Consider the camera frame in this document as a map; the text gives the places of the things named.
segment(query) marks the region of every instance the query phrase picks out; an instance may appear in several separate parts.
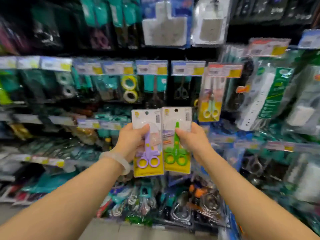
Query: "tiled floor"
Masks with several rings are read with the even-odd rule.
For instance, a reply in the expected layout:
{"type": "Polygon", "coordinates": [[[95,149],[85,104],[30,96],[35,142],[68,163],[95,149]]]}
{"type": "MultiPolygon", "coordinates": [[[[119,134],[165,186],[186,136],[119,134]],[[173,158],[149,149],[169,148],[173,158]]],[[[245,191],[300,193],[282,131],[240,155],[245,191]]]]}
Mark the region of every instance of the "tiled floor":
{"type": "MultiPolygon", "coordinates": [[[[0,204],[0,225],[19,212],[19,208],[12,208],[10,205],[0,204]]],[[[83,232],[80,240],[196,240],[200,236],[187,232],[176,232],[153,229],[145,226],[126,224],[115,224],[94,219],[83,232]]],[[[201,240],[216,240],[216,237],[201,236],[201,240]]]]}

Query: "tape roll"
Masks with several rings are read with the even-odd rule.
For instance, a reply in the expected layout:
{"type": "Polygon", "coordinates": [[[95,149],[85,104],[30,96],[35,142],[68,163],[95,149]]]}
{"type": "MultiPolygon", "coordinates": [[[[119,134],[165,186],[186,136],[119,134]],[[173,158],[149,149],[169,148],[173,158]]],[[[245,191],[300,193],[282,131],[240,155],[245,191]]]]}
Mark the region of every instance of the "tape roll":
{"type": "Polygon", "coordinates": [[[125,101],[132,104],[138,100],[138,93],[136,91],[126,90],[123,94],[123,98],[125,99],[125,101]]]}
{"type": "Polygon", "coordinates": [[[69,72],[56,72],[57,82],[61,85],[72,85],[73,78],[69,72]]]}
{"type": "Polygon", "coordinates": [[[129,90],[129,91],[132,91],[136,88],[137,86],[137,80],[134,76],[122,76],[121,78],[121,86],[126,89],[126,90],[129,90]],[[129,86],[127,84],[127,81],[130,80],[132,82],[132,86],[129,86]]]}
{"type": "Polygon", "coordinates": [[[63,86],[62,94],[67,98],[72,98],[76,95],[76,90],[72,86],[63,86]]]}

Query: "person's left arm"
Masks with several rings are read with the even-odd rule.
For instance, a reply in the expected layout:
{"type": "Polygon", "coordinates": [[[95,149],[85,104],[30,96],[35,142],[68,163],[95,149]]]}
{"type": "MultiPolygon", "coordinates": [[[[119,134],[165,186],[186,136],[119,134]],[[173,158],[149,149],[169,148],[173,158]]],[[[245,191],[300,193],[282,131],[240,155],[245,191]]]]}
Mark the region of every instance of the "person's left arm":
{"type": "MultiPolygon", "coordinates": [[[[131,123],[126,125],[112,152],[131,161],[141,137],[148,130],[148,125],[134,130],[131,123]]],[[[123,169],[113,158],[101,158],[0,226],[1,239],[78,239],[123,169]]]]}

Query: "forearm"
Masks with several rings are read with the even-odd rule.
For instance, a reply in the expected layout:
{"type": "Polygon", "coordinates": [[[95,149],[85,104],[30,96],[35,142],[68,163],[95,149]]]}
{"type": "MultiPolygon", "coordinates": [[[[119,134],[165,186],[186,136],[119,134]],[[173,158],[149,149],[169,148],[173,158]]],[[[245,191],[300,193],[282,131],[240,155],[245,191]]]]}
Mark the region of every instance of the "forearm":
{"type": "Polygon", "coordinates": [[[213,149],[202,162],[236,220],[252,239],[319,239],[307,226],[242,177],[213,149]]]}
{"type": "Polygon", "coordinates": [[[112,158],[99,160],[0,226],[1,237],[78,239],[122,170],[112,158]]]}

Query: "person's left hand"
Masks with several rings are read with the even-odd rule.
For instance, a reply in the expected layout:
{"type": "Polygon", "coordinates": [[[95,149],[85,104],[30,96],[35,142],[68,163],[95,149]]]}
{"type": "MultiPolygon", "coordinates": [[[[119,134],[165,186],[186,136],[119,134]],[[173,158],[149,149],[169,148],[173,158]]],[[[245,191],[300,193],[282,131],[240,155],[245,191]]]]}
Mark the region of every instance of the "person's left hand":
{"type": "Polygon", "coordinates": [[[128,162],[131,162],[134,159],[137,147],[144,144],[142,137],[149,130],[149,124],[146,124],[140,129],[133,129],[132,123],[128,123],[120,130],[118,142],[111,152],[119,153],[128,162]]]}

